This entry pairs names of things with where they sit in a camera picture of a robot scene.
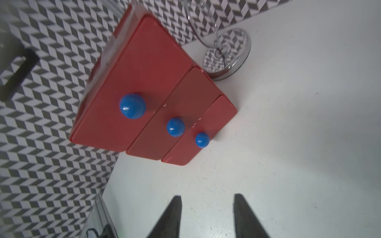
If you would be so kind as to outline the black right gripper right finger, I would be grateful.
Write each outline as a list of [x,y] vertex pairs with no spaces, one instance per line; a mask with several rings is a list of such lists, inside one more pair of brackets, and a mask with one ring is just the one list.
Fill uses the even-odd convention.
[[233,213],[236,238],[269,238],[242,194],[234,195]]

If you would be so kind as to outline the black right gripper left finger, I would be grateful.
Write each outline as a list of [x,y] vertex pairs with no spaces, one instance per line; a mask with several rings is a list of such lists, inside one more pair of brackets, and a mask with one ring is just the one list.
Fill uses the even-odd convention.
[[182,199],[176,195],[161,215],[148,238],[179,238],[182,215]]

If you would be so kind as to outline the blue bottom drawer knob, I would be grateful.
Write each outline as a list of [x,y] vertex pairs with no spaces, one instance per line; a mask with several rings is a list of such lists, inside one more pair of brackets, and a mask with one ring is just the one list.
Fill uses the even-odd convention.
[[207,133],[200,132],[195,137],[195,143],[199,148],[206,148],[210,143],[210,138]]

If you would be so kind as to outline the blue drawer knob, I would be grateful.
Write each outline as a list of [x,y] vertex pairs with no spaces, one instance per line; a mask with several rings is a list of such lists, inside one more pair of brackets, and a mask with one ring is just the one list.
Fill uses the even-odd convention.
[[119,108],[126,118],[136,120],[144,115],[146,103],[140,95],[132,93],[122,97]]
[[172,137],[179,137],[185,131],[185,124],[181,118],[171,118],[166,126],[167,132]]
[[207,133],[200,132],[195,137],[195,143],[199,148],[206,148],[210,143],[210,138]]

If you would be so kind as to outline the red bottom drawer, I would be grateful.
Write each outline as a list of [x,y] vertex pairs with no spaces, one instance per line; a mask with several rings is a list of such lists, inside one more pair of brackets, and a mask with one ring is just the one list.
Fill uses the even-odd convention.
[[183,166],[189,163],[237,114],[237,109],[224,96],[219,96],[197,122],[181,137],[162,162]]

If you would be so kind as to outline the red drawer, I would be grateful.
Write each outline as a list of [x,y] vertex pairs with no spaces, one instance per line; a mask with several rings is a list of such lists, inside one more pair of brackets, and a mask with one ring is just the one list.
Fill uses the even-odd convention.
[[199,68],[192,67],[127,150],[127,154],[162,160],[220,95]]
[[[153,15],[139,16],[127,44],[79,107],[69,140],[126,151],[191,65],[190,57]],[[120,109],[122,98],[133,93],[146,104],[139,119],[127,118]]]
[[162,162],[183,166],[189,163],[237,114],[237,109],[224,96],[219,96],[197,122],[181,137]]

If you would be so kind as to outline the blue top drawer knob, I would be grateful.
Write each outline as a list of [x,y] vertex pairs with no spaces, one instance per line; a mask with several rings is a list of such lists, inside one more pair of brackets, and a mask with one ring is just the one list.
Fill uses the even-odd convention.
[[126,118],[136,120],[144,115],[146,103],[140,95],[132,93],[122,97],[119,108]]

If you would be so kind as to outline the red plastic drawer cabinet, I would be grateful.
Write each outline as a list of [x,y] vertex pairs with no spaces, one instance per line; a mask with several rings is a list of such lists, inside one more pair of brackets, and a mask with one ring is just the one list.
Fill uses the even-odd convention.
[[[83,97],[81,99],[80,106],[83,104],[83,102],[84,102],[86,96],[88,95],[88,93],[91,90],[93,90],[94,86],[102,79],[103,76],[106,75],[106,70],[111,65],[113,58],[115,58],[115,57],[117,57],[119,55],[119,52],[121,51],[122,47],[127,44],[127,38],[129,37],[129,35],[131,35],[134,32],[134,29],[135,29],[135,27],[138,24],[138,17],[141,16],[141,15],[144,15],[144,14],[151,14],[151,13],[149,11],[147,11],[142,6],[129,6],[128,7],[128,9],[124,13],[120,23],[117,25],[114,33],[112,34],[111,38],[109,39],[109,41],[108,41],[108,43],[106,45],[106,48],[103,50],[101,56],[99,57],[97,63],[95,64],[93,70],[91,71],[91,74],[90,74],[89,79],[88,79],[88,83],[87,83],[86,88],[85,88],[84,95],[83,95]],[[190,57],[190,59],[192,61],[192,65],[191,65],[191,67],[189,68],[189,70],[187,72],[189,72],[192,67],[199,67],[206,74],[206,72],[196,62],[194,62],[191,57]],[[221,96],[221,95],[225,96],[225,94],[220,90],[220,95],[219,96]]]

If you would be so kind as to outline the red top drawer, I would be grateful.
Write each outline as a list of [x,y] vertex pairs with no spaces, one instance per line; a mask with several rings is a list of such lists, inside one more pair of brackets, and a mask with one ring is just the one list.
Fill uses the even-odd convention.
[[[79,107],[69,140],[126,151],[191,65],[190,57],[153,15],[139,16],[127,44]],[[146,104],[139,119],[127,118],[120,109],[122,98],[133,93]]]

